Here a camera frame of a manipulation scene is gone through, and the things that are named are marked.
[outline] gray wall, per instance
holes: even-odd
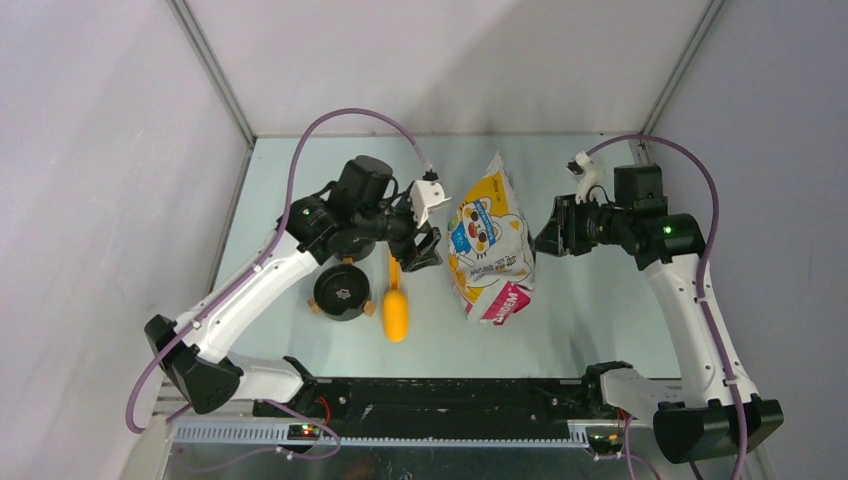
[[[163,0],[0,2],[0,65],[0,477],[111,480],[142,327],[202,297],[245,145]]]
[[[783,405],[766,442],[778,476],[848,477],[848,2],[728,2],[657,133],[716,177],[716,293],[748,372]],[[706,225],[697,171],[651,154],[673,208]]]

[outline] snack bag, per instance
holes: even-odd
[[[448,265],[468,320],[501,325],[530,303],[530,232],[500,152],[448,223]]]

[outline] pink label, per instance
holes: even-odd
[[[520,311],[530,303],[530,297],[524,290],[512,283],[507,282],[501,293],[492,302],[492,305],[483,314],[483,320],[492,320],[495,325],[503,325],[506,319],[513,313]]]

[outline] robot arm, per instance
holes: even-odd
[[[776,400],[762,400],[736,354],[712,290],[709,265],[705,295],[695,292],[704,239],[688,214],[669,215],[657,165],[618,167],[615,202],[599,204],[578,189],[554,200],[551,219],[533,249],[553,256],[583,255],[599,244],[618,245],[636,260],[659,301],[680,365],[682,392],[657,385],[627,363],[587,369],[584,385],[594,406],[622,408],[652,423],[660,450],[672,463],[736,453],[739,436],[726,372],[699,302],[708,302],[732,363],[747,416],[749,449],[783,422]]]
[[[427,218],[450,199],[431,172],[408,190],[383,198],[392,181],[397,182],[391,168],[380,160],[359,156],[349,161],[338,181],[292,203],[287,224],[277,225],[285,232],[270,258],[264,262],[260,258],[266,243],[230,280],[176,321],[157,315],[147,323],[145,334],[155,353],[177,331],[192,326],[160,366],[195,412],[212,412],[236,398],[288,402],[298,392],[304,370],[294,359],[242,357],[230,348],[278,296],[330,257],[367,255],[377,241],[386,241],[404,271],[441,263],[435,250],[439,230]],[[327,192],[328,198],[322,198]],[[275,229],[268,242],[276,233]],[[420,234],[424,239],[416,243]],[[204,306],[247,270],[253,270],[250,278],[199,321]]]

